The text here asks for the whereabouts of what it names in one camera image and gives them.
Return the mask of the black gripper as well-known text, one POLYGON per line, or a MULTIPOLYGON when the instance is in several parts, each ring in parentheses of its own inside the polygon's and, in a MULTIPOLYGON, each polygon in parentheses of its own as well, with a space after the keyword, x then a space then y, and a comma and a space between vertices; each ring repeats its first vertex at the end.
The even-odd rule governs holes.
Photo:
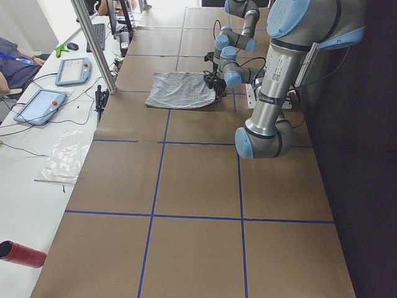
POLYGON ((215 78, 213 80, 213 88, 215 90, 215 99, 219 100, 221 97, 225 97, 225 88, 226 88, 226 83, 223 79, 220 78, 215 78))

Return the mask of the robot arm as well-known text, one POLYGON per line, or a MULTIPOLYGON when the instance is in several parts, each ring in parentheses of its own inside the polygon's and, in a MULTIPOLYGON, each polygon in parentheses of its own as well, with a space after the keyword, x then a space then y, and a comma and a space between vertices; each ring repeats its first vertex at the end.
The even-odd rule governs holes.
POLYGON ((252 52, 259 20, 254 1, 226 1, 225 11, 244 19, 238 34, 225 27, 215 40, 214 63, 218 76, 230 88, 252 83, 256 105, 252 116, 235 133, 241 158, 276 158, 293 143, 293 129, 281 108, 296 79, 301 58, 316 45, 335 50, 359 43, 365 32, 366 1, 276 1, 267 17, 270 37, 265 66, 243 68, 236 62, 237 49, 252 52))
POLYGON ((252 53, 257 44, 254 35, 260 18, 257 4, 254 1, 225 1, 224 9, 230 17, 240 18, 243 26, 237 30, 231 25, 220 29, 214 41, 214 59, 219 60, 222 50, 228 46, 252 53))

